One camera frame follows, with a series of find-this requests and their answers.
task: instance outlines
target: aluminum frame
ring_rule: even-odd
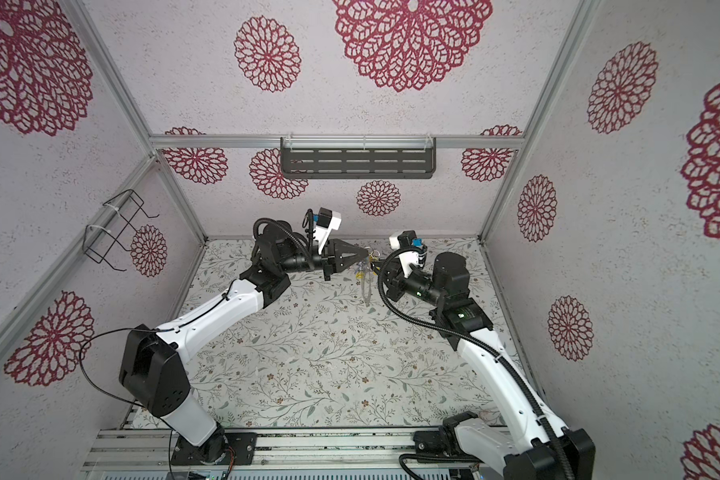
[[[151,135],[153,148],[510,148],[525,145],[524,136],[501,135]]]
[[[547,394],[544,391],[544,388],[542,387],[538,378],[536,378],[536,375],[534,375],[534,369],[530,366],[530,362],[528,361],[528,355],[525,353],[523,343],[520,341],[520,337],[518,336],[518,329],[515,326],[514,321],[512,320],[512,315],[509,312],[509,305],[507,304],[507,300],[504,298],[504,287],[501,285],[498,276],[496,276],[494,266],[490,263],[488,248],[481,242],[480,253],[483,256],[485,268],[488,270],[490,283],[494,288],[494,292],[496,293],[496,299],[499,302],[499,307],[501,308],[501,312],[504,314],[504,320],[506,320],[507,322],[507,328],[509,329],[509,333],[512,336],[512,342],[514,343],[515,349],[518,351],[520,364],[523,366],[523,370],[525,370],[525,376],[528,378],[528,382],[530,383],[530,385],[534,388],[534,390],[536,390],[539,398],[544,400],[546,403],[549,403],[547,401]]]
[[[493,427],[507,435],[506,427]],[[361,428],[227,428],[228,433],[255,432],[256,451],[250,466],[236,470],[279,470],[284,468],[399,468],[398,456],[414,453],[413,433],[437,431],[437,427]],[[167,456],[173,452],[178,435],[169,440],[170,430],[101,430],[91,447],[82,472],[105,470],[168,471]],[[432,468],[465,468],[467,463],[428,463]],[[212,472],[226,466],[202,467]],[[197,466],[177,467],[174,472],[198,470]]]
[[[507,173],[504,175],[504,180],[501,182],[496,200],[494,200],[490,206],[488,216],[486,216],[485,222],[483,222],[480,228],[480,238],[484,241],[488,241],[492,235],[494,225],[504,212],[509,198],[518,186],[517,183],[524,171],[525,162],[530,152],[536,147],[538,138],[544,130],[544,126],[547,121],[550,120],[552,107],[560,97],[565,80],[570,74],[576,57],[581,50],[581,46],[592,25],[592,20],[599,5],[600,0],[580,0],[579,5],[576,7],[574,19],[568,27],[557,57],[554,63],[552,63],[552,69],[547,77],[547,81],[544,83],[544,88],[541,91],[539,100],[534,107],[534,112],[524,131],[524,139],[526,139],[526,141],[515,154],[513,161],[510,162]]]
[[[112,55],[106,48],[104,40],[96,30],[96,25],[90,14],[83,6],[81,0],[59,0],[59,5],[67,15],[70,24],[72,24],[77,36],[80,38],[80,42],[85,47],[88,57],[94,63],[96,71],[101,75],[104,80],[106,88],[112,93],[115,103],[123,111],[123,114],[128,121],[128,125],[139,142],[142,150],[148,155],[155,157],[158,156],[158,152],[152,147],[150,142],[150,129],[141,114],[134,97],[130,94],[128,87],[123,80],[122,75],[117,70]],[[165,159],[160,160],[163,165],[166,165]],[[197,218],[194,210],[190,206],[189,202],[184,197],[181,188],[175,178],[171,178],[169,175],[163,175],[166,183],[169,185],[167,188],[168,194],[171,196],[173,203],[178,207],[179,212],[184,216],[184,220],[192,229],[192,232],[202,243],[205,241],[205,231],[200,224],[200,220]]]

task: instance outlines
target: patterned table surface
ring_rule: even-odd
[[[390,249],[381,240],[349,240]],[[430,239],[428,268],[444,251],[467,258],[471,295],[520,367],[476,239]],[[223,291],[250,265],[252,240],[210,242],[183,312]],[[488,391],[439,334],[410,325],[375,290],[362,299],[354,271],[330,282],[291,274],[291,287],[266,310],[211,341],[188,365],[194,394],[224,426],[428,426],[465,410],[502,423]],[[403,312],[429,320],[410,296]],[[165,428],[139,411],[132,428]]]

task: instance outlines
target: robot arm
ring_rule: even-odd
[[[200,462],[219,462],[225,455],[226,438],[224,428],[191,395],[184,365],[224,330],[277,300],[290,286],[288,273],[322,268],[324,278],[330,280],[331,274],[368,256],[364,248],[328,240],[330,232],[341,223],[338,214],[321,208],[313,220],[316,225],[309,233],[316,240],[314,245],[306,245],[306,241],[299,244],[297,234],[286,222],[258,220],[256,225],[268,225],[263,232],[254,232],[252,265],[225,293],[154,330],[141,325],[128,335],[120,383],[154,416],[176,430],[180,442],[193,449],[194,459]],[[441,327],[441,335],[488,387],[511,435],[509,438],[496,432],[467,412],[446,419],[441,431],[435,433],[436,438],[432,438],[431,431],[417,432],[417,454],[443,460],[469,454],[506,478],[557,478],[561,473],[557,450],[564,449],[576,478],[591,478],[594,444],[585,431],[569,430],[540,400],[521,372],[516,380],[508,371],[509,363],[500,362],[502,357],[509,357],[488,316],[469,296],[470,275],[465,258],[448,252],[439,254],[432,274],[427,274],[422,270],[426,246],[415,232],[401,232],[390,241],[395,249],[415,248],[385,261],[384,271],[374,266],[388,288],[380,293],[391,301],[407,293],[435,307],[430,312],[434,324]],[[498,356],[464,341],[464,336],[481,341]],[[540,406],[541,416],[534,414],[529,398]],[[549,423],[555,441],[560,440],[558,446],[562,445],[555,451],[550,447],[553,439],[542,428],[542,418]]]
[[[297,245],[297,234],[287,222],[260,219],[268,224],[255,232],[252,265],[226,292],[191,312],[150,331],[145,325],[128,335],[120,383],[154,416],[160,417],[195,448],[194,458],[205,463],[224,456],[224,429],[191,394],[184,366],[212,339],[239,320],[266,308],[291,282],[290,272],[322,268],[324,278],[340,273],[366,258],[368,252],[342,240],[328,240],[341,216],[321,208],[315,218],[317,244]]]
[[[415,232],[401,232],[390,237],[390,243],[395,250],[416,248],[408,248],[412,251],[376,266],[381,282],[388,288],[384,292],[380,285],[379,293],[395,302],[407,293],[435,307],[429,312],[432,325],[440,329],[441,335],[486,385],[511,435],[509,438],[497,432],[468,412],[447,418],[435,438],[431,432],[417,432],[419,438],[414,436],[417,453],[442,456],[446,452],[449,457],[469,454],[506,478],[557,478],[564,474],[566,462],[576,478],[591,478],[594,444],[584,430],[569,430],[538,397],[522,371],[514,368],[493,323],[470,298],[466,259],[451,252],[439,254],[432,274],[427,274],[422,270],[426,249]],[[487,345],[496,356],[465,341],[465,337]],[[531,399],[538,405],[540,415],[534,412]],[[548,422],[548,431],[555,435],[554,440],[547,435],[543,419]],[[557,450],[564,452],[565,459],[559,458]]]

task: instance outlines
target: metal base plate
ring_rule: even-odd
[[[225,433],[227,443],[232,447],[235,453],[235,465],[244,466],[251,465],[253,454],[256,453],[256,437],[255,433]],[[191,444],[183,437],[179,437],[176,442],[176,449],[171,456],[171,465],[174,466],[199,466],[202,465],[199,460],[192,457]],[[221,466],[230,464],[230,456],[224,455],[224,458],[218,463]]]

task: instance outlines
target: black cable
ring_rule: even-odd
[[[274,225],[280,230],[282,230],[286,236],[288,236],[289,239],[298,247],[298,249],[304,254],[304,258],[307,261],[307,264],[309,265],[309,268],[311,270],[315,269],[315,262],[312,261],[312,255],[307,251],[306,245],[302,244],[298,238],[293,234],[293,232],[289,231],[285,225],[281,224],[277,220],[273,220],[271,218],[259,218],[256,222],[253,224],[253,239],[259,238],[259,227],[264,224],[270,224]]]
[[[382,298],[382,302],[384,302],[384,305],[389,308],[389,310],[394,313],[395,315],[399,316],[406,322],[412,323],[416,326],[421,326],[423,328],[428,328],[431,330],[436,330],[442,333],[447,333],[451,336],[456,336],[457,338],[460,338],[466,342],[470,342],[472,344],[475,344],[479,346],[481,349],[485,350],[489,354],[491,354],[497,361],[502,365],[502,367],[507,370],[507,372],[510,374],[512,379],[515,383],[518,384],[518,387],[523,392],[523,395],[528,400],[528,403],[530,404],[531,409],[533,410],[534,414],[538,418],[538,422],[541,424],[542,428],[544,429],[544,432],[547,434],[547,436],[550,438],[550,444],[552,445],[552,449],[554,450],[555,454],[558,457],[558,460],[560,461],[560,466],[563,469],[563,473],[565,474],[566,480],[576,480],[576,475],[574,475],[574,470],[570,466],[570,462],[568,461],[568,457],[565,455],[565,451],[563,450],[563,445],[560,443],[560,440],[557,438],[557,436],[554,433],[554,430],[552,429],[552,426],[549,423],[549,420],[547,420],[546,416],[544,415],[544,411],[539,406],[539,403],[536,401],[536,398],[534,397],[533,393],[531,393],[530,388],[528,387],[528,384],[523,380],[523,378],[520,376],[518,371],[509,363],[509,361],[502,357],[500,353],[491,347],[489,344],[482,342],[472,336],[465,335],[461,332],[457,332],[455,330],[447,329],[442,326],[435,325],[430,322],[425,322],[420,319],[417,319],[415,317],[412,317],[410,315],[407,315],[400,310],[396,306],[392,304],[392,301],[387,296],[387,293],[384,292],[384,279],[387,276],[387,267],[389,264],[400,254],[404,254],[405,252],[417,252],[419,254],[422,253],[422,250],[418,248],[417,246],[405,246],[403,248],[397,249],[390,256],[384,259],[384,262],[382,263],[381,270],[378,274],[378,294]]]
[[[173,467],[170,466],[170,454],[171,454],[170,443],[172,441],[173,441],[173,428],[170,430],[170,433],[168,434],[168,469],[170,470],[170,477],[173,480],[176,480],[176,476],[173,475]]]
[[[293,235],[304,245],[309,246],[307,244],[307,238],[303,235],[301,235],[299,232],[293,232]]]
[[[218,306],[221,304],[221,302],[223,302],[224,300],[229,300],[229,299],[230,299],[230,290],[232,289],[232,284],[233,284],[233,283],[235,283],[234,280],[232,280],[232,281],[230,282],[230,286],[226,289],[226,293],[224,293],[223,295],[221,295],[221,300],[219,300],[218,302],[216,302],[211,308],[209,308],[209,309],[206,310],[205,312],[199,314],[198,316],[196,316],[195,318],[193,318],[193,319],[190,320],[189,322],[182,323],[181,325],[179,325],[179,328],[183,328],[183,327],[191,324],[192,322],[196,322],[196,321],[200,320],[201,318],[204,317],[205,314],[211,312],[213,309],[215,309],[216,307],[218,307]],[[156,331],[172,332],[173,330],[156,330]]]
[[[312,251],[312,244],[315,243],[315,212],[313,212],[311,208],[307,210],[306,214],[304,214],[302,228],[307,229],[307,234],[309,235],[307,248]]]
[[[413,470],[410,469],[409,466],[405,465],[404,460],[428,460],[431,462],[437,462],[437,463],[444,463],[444,462],[464,462],[464,463],[480,463],[480,459],[477,457],[448,457],[448,458],[441,458],[441,457],[434,457],[434,456],[426,456],[426,455],[419,455],[417,453],[404,453],[401,456],[398,457],[398,462],[400,462],[400,468],[405,470],[405,473],[411,475],[411,478],[413,480],[424,480],[422,477],[416,475]]]
[[[109,393],[109,392],[99,388],[99,386],[96,385],[94,383],[94,381],[90,379],[90,377],[88,376],[88,372],[85,371],[85,367],[83,366],[83,352],[85,352],[86,346],[88,346],[92,341],[96,340],[100,336],[105,336],[105,335],[109,335],[110,333],[116,333],[116,332],[125,332],[126,330],[130,331],[130,332],[150,332],[150,333],[152,333],[152,332],[170,332],[171,331],[171,330],[144,330],[144,329],[134,329],[134,328],[122,328],[122,329],[110,330],[110,331],[104,332],[104,333],[99,333],[98,335],[94,335],[91,338],[89,338],[88,340],[86,340],[85,342],[83,342],[83,345],[80,346],[80,350],[77,352],[77,362],[80,364],[80,371],[83,373],[83,376],[88,381],[88,383],[91,384],[91,386],[93,388],[95,388],[99,392],[102,392],[106,396],[110,396],[112,398],[115,398],[116,400],[120,400],[121,402],[125,402],[129,405],[135,405],[135,406],[141,407],[141,408],[146,408],[143,405],[141,405],[140,403],[138,403],[136,400],[133,400],[133,401],[125,400],[122,397],[118,397],[117,395],[113,395],[112,393]]]

